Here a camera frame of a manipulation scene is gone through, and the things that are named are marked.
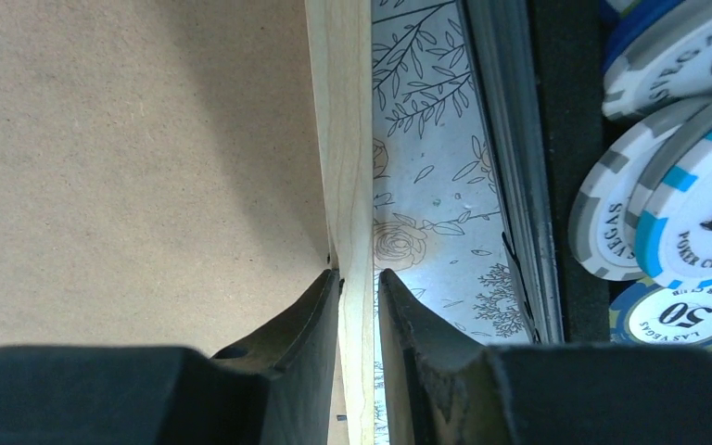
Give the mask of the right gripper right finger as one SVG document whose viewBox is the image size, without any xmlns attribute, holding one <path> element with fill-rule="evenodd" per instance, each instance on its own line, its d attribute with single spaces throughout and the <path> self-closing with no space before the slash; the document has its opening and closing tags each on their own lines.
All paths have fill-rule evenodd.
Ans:
<svg viewBox="0 0 712 445">
<path fill-rule="evenodd" d="M 712 353 L 615 343 L 485 346 L 378 278 L 393 444 L 712 444 Z"/>
</svg>

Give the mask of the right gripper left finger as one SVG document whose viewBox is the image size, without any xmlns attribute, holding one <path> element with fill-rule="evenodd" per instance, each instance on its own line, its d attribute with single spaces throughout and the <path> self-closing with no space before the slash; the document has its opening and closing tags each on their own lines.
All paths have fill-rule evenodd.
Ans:
<svg viewBox="0 0 712 445">
<path fill-rule="evenodd" d="M 324 444 L 337 271 L 205 356 L 187 347 L 0 347 L 0 444 Z"/>
</svg>

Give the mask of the brown frame backing board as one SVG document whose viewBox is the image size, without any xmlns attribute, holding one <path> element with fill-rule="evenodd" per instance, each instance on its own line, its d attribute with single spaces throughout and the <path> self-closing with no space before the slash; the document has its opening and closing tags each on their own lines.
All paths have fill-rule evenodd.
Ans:
<svg viewBox="0 0 712 445">
<path fill-rule="evenodd" d="M 0 347 L 212 356 L 331 264 L 301 1 L 0 1 Z"/>
</svg>

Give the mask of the wooden picture frame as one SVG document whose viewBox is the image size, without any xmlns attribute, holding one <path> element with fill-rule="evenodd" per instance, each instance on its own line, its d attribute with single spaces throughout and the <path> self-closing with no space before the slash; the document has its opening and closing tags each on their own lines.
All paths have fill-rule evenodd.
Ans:
<svg viewBox="0 0 712 445">
<path fill-rule="evenodd" d="M 375 441 L 372 21 L 368 1 L 305 4 L 351 444 Z"/>
</svg>

